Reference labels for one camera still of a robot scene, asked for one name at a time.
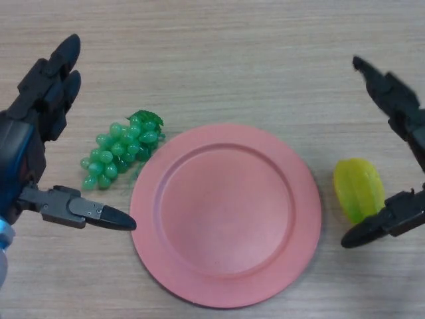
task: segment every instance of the grape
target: grape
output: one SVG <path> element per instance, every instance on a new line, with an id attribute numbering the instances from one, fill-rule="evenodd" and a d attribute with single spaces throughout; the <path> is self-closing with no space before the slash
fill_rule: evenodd
<path id="1" fill-rule="evenodd" d="M 81 165 L 82 168 L 88 169 L 88 166 L 90 165 L 90 158 L 83 158 L 80 161 L 80 165 Z"/>
<path id="2" fill-rule="evenodd" d="M 87 176 L 82 182 L 82 189 L 85 191 L 91 191 L 96 186 L 96 182 L 98 181 L 96 176 Z"/>
<path id="3" fill-rule="evenodd" d="M 113 144 L 113 139 L 106 134 L 99 134 L 96 136 L 96 143 L 104 149 L 108 149 L 112 146 Z"/>
<path id="4" fill-rule="evenodd" d="M 121 142 L 123 144 L 129 145 L 134 142 L 134 136 L 130 132 L 125 132 L 121 135 Z"/>
<path id="5" fill-rule="evenodd" d="M 109 163 L 105 167 L 104 174 L 106 177 L 109 177 L 110 179 L 115 179 L 118 175 L 117 166 L 114 163 Z"/>
<path id="6" fill-rule="evenodd" d="M 109 133 L 113 138 L 119 138 L 121 136 L 122 125 L 120 123 L 112 123 L 109 127 Z"/>
<path id="7" fill-rule="evenodd" d="M 112 147 L 111 147 L 111 152 L 112 154 L 114 154 L 115 156 L 121 156 L 122 154 L 124 154 L 126 151 L 126 148 L 124 147 L 124 145 L 122 145 L 119 142 L 116 142 Z"/>
<path id="8" fill-rule="evenodd" d="M 162 125 L 162 119 L 148 111 L 133 114 L 127 126 L 112 123 L 107 134 L 96 136 L 98 148 L 80 161 L 81 167 L 88 170 L 82 189 L 93 189 L 96 184 L 99 189 L 107 189 L 136 159 L 145 163 L 165 137 L 161 134 Z"/>
<path id="9" fill-rule="evenodd" d="M 128 164 L 122 158 L 116 158 L 114 162 L 118 173 L 123 174 L 128 170 Z"/>
<path id="10" fill-rule="evenodd" d="M 99 176 L 98 184 L 100 189 L 107 189 L 111 186 L 111 179 L 102 174 Z"/>
<path id="11" fill-rule="evenodd" d="M 145 122 L 141 125 L 141 127 L 145 130 L 145 131 L 153 131 L 156 127 L 157 124 L 155 122 L 152 121 L 148 121 Z"/>
<path id="12" fill-rule="evenodd" d="M 100 175 L 103 172 L 103 170 L 104 170 L 104 164 L 100 162 L 94 162 L 88 166 L 88 173 L 91 176 Z"/>
<path id="13" fill-rule="evenodd" d="M 127 152 L 130 154 L 137 154 L 140 148 L 140 143 L 138 141 L 134 141 L 127 147 Z"/>
<path id="14" fill-rule="evenodd" d="M 136 158 L 138 161 L 147 161 L 151 157 L 151 151 L 143 146 L 140 146 Z"/>
<path id="15" fill-rule="evenodd" d="M 114 156 L 110 151 L 103 151 L 100 153 L 100 161 L 102 163 L 110 163 L 113 160 Z"/>
<path id="16" fill-rule="evenodd" d="M 98 148 L 95 148 L 90 152 L 90 161 L 99 161 L 100 160 L 100 152 L 101 150 Z"/>
<path id="17" fill-rule="evenodd" d="M 142 143 L 153 143 L 157 139 L 158 139 L 158 134 L 156 132 L 148 131 L 142 134 L 139 141 L 141 141 Z"/>
<path id="18" fill-rule="evenodd" d="M 141 128 L 139 125 L 132 125 L 128 131 L 134 138 L 138 138 L 141 133 Z"/>
<path id="19" fill-rule="evenodd" d="M 135 154 L 124 153 L 121 158 L 127 163 L 133 163 L 135 161 Z"/>
<path id="20" fill-rule="evenodd" d="M 139 116 L 133 115 L 133 116 L 130 118 L 130 126 L 131 126 L 131 125 L 138 125 L 138 126 L 141 126 L 141 120 L 140 120 Z"/>

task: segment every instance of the pink plate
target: pink plate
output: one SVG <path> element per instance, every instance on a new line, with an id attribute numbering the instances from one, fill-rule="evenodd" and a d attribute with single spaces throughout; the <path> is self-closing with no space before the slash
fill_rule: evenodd
<path id="1" fill-rule="evenodd" d="M 314 254 L 321 203 L 302 159 L 275 136 L 218 124 L 185 132 L 142 169 L 134 245 L 172 293 L 235 308 L 289 286 Z"/>

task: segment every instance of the wood grain surface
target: wood grain surface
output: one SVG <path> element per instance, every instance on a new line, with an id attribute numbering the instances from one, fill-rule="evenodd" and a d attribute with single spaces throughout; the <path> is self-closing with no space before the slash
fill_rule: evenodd
<path id="1" fill-rule="evenodd" d="M 215 122 L 270 131 L 307 162 L 323 201 L 323 232 L 305 273 L 266 302 L 226 311 L 162 290 L 129 233 L 24 213 L 7 252 L 1 318 L 423 318 L 425 228 L 342 249 L 348 225 L 331 176 L 338 160 L 361 156 L 388 195 L 425 180 L 351 66 L 359 54 L 424 99 L 424 18 L 423 0 L 0 1 L 1 108 L 36 59 L 71 33 L 82 39 L 82 89 L 66 130 L 47 145 L 41 187 L 79 188 L 79 160 L 96 134 L 145 108 L 165 119 L 169 138 Z M 89 196 L 128 211 L 128 185 L 127 175 Z"/>

